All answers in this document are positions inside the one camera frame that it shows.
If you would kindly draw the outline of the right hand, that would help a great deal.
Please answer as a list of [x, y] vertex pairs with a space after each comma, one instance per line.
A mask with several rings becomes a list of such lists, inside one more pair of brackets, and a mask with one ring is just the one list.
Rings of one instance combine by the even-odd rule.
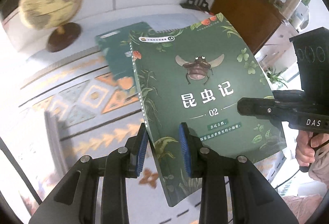
[[310, 131], [300, 130], [296, 142], [295, 158], [299, 164], [299, 170], [306, 173], [316, 161], [316, 150], [327, 145], [328, 134], [315, 134]]

